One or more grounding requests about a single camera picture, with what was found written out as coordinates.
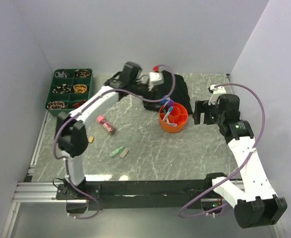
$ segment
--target blue cap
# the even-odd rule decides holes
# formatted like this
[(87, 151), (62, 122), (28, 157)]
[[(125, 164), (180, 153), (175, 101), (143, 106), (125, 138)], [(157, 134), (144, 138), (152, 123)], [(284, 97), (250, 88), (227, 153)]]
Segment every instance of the blue cap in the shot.
[(170, 99), (170, 98), (168, 97), (168, 98), (162, 100), (161, 103), (165, 103), (165, 102), (167, 102), (169, 99)]

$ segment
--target green organizer tray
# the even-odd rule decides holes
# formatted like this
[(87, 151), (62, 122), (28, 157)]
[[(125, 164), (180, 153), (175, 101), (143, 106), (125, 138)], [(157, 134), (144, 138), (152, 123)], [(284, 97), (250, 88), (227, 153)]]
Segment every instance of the green organizer tray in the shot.
[[(75, 70), (77, 70), (77, 69), (88, 70), (90, 72), (90, 77), (86, 77), (86, 78), (76, 77)], [(62, 72), (62, 71), (65, 72), (65, 74), (67, 75), (67, 78), (55, 77), (56, 72)], [(74, 110), (73, 105), (75, 103), (78, 103), (83, 99), (88, 100), (89, 98), (92, 97), (93, 82), (94, 82), (94, 77), (92, 75), (92, 69), (89, 69), (89, 68), (57, 69), (57, 70), (55, 70), (54, 75), (53, 75), (53, 79), (52, 79), (52, 83), (51, 83), (51, 87), (50, 87), (50, 91), (49, 91), (48, 96), (47, 96), (45, 109), (50, 114), (52, 114), (52, 116), (54, 116), (54, 117), (57, 117), (60, 112), (69, 113), (70, 111)], [(71, 87), (70, 93), (63, 93), (63, 94), (52, 93), (52, 90), (56, 86), (61, 85), (63, 83), (65, 83)], [(87, 85), (87, 87), (88, 87), (87, 92), (86, 93), (74, 93), (73, 86), (76, 84)], [(55, 102), (55, 101), (64, 102), (66, 104), (66, 108), (65, 109), (47, 109), (47, 104), (49, 102)]]

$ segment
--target test tube cap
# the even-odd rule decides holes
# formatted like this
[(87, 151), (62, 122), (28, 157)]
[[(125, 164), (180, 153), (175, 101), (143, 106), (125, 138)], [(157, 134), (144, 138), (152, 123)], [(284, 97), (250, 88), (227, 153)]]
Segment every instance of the test tube cap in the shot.
[(104, 116), (98, 116), (97, 117), (97, 122), (100, 123), (103, 119), (105, 119)]

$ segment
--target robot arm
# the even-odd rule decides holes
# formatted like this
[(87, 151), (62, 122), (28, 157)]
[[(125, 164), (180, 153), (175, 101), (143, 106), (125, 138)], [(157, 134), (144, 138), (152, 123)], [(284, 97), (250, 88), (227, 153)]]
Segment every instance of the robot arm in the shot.
[[(273, 225), (287, 208), (284, 198), (278, 198), (272, 188), (256, 148), (250, 124), (240, 120), (239, 97), (226, 94), (224, 87), (210, 87), (213, 93), (209, 101), (196, 101), (193, 118), (200, 124), (200, 115), (204, 113), (205, 124), (217, 124), (220, 133), (232, 151), (240, 167), (252, 152), (248, 163), (241, 169), (244, 191), (230, 180), (214, 189), (234, 208), (235, 218), (242, 228)], [(212, 179), (212, 185), (224, 180), (225, 177)]]
[(82, 167), (82, 154), (88, 146), (86, 127), (89, 127), (99, 115), (121, 100), (127, 94), (124, 92), (110, 92), (113, 89), (125, 89), (134, 94), (141, 95), (146, 99), (157, 97), (158, 92), (151, 90), (153, 86), (164, 82), (163, 75), (158, 72), (151, 72), (149, 85), (137, 83), (141, 67), (133, 62), (127, 62), (122, 72), (117, 73), (113, 78), (106, 81), (105, 85), (85, 104), (71, 111), (69, 114), (60, 113), (57, 118), (57, 135), (61, 126), (70, 118), (73, 120), (63, 129), (58, 138), (58, 147), (63, 156), (68, 158), (69, 174), (75, 186), (85, 182), (85, 175)]

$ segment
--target green marker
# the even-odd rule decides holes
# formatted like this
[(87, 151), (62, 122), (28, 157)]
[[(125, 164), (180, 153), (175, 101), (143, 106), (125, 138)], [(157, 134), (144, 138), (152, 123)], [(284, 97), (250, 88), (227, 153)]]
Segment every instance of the green marker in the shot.
[(168, 118), (168, 117), (166, 118), (166, 122), (167, 122), (167, 123), (170, 123), (170, 121), (169, 121), (169, 118)]
[(113, 158), (117, 154), (121, 153), (125, 149), (125, 146), (120, 146), (119, 148), (115, 149), (113, 152), (110, 153), (110, 156)]

